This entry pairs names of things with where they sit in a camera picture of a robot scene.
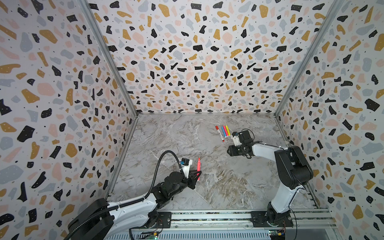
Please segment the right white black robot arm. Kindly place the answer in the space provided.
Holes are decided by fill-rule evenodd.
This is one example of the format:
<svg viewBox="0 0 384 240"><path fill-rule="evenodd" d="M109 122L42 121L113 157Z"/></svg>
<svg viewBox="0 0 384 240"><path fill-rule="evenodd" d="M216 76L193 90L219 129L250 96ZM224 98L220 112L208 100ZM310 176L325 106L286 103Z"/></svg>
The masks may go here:
<svg viewBox="0 0 384 240"><path fill-rule="evenodd" d="M233 141L234 144L227 150L231 157L244 156L250 159L255 156L276 163L280 186L273 200L269 202L265 216L258 221L278 227L290 217L291 203L298 191L314 177L313 170L298 146L276 147L244 138L243 135L234 136Z"/></svg>

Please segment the red pink marker pen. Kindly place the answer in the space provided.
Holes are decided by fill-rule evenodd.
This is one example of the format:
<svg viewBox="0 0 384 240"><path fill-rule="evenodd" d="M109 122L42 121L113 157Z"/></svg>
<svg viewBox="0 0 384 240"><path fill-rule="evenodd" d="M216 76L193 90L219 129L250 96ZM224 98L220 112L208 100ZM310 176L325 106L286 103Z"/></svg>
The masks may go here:
<svg viewBox="0 0 384 240"><path fill-rule="evenodd" d="M197 171L201 171L201 159L198 158Z"/></svg>

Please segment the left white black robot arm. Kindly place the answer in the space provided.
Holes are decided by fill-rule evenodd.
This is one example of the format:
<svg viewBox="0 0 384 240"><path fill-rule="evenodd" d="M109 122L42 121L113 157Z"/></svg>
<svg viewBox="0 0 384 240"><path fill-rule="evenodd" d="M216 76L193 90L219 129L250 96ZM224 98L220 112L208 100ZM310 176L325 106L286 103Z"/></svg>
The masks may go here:
<svg viewBox="0 0 384 240"><path fill-rule="evenodd" d="M201 171L189 171L189 176L172 172L154 186L148 195L122 202L99 199L82 211L69 225L66 240L103 240L133 228L150 228L165 207L185 188L194 189Z"/></svg>

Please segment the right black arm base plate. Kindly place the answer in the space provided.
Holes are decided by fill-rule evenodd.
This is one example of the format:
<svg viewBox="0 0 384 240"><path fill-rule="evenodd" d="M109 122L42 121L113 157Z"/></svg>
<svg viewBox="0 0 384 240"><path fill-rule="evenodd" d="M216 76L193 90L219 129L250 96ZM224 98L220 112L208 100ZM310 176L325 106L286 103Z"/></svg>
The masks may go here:
<svg viewBox="0 0 384 240"><path fill-rule="evenodd" d="M269 211L252 211L251 222L254 228L282 228L293 227L290 211L283 214L275 214Z"/></svg>

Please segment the yellow highlighter pen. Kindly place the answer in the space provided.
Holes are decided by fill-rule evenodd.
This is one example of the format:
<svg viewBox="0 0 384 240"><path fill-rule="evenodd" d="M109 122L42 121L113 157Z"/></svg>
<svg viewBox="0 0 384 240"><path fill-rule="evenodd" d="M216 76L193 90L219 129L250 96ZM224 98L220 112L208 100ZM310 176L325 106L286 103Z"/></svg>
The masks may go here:
<svg viewBox="0 0 384 240"><path fill-rule="evenodd" d="M226 126L226 131L227 131L227 136L230 137L231 136L231 133L230 133L230 130L229 130L229 127Z"/></svg>

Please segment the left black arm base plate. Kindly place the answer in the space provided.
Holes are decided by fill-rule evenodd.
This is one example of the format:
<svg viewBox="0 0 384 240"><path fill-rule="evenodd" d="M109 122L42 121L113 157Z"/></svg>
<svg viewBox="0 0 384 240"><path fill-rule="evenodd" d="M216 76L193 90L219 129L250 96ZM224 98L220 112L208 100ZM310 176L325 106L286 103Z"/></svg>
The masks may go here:
<svg viewBox="0 0 384 240"><path fill-rule="evenodd" d="M149 219L134 229L169 229L171 227L172 212L149 213Z"/></svg>

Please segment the thin white red pen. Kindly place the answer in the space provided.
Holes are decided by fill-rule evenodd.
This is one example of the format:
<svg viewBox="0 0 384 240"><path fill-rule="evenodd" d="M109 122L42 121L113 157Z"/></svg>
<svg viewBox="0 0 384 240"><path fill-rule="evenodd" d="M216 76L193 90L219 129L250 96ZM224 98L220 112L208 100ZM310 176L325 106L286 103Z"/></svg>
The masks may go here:
<svg viewBox="0 0 384 240"><path fill-rule="evenodd" d="M217 130L217 132L218 132L218 134L219 134L220 138L221 138L221 141L222 141L222 142L224 142L224 141L225 141L225 139L224 139L224 137L223 137L223 135L222 135L222 133L221 133L221 130L220 130L220 128L219 128L218 126L215 126L215 127L216 127L216 130Z"/></svg>

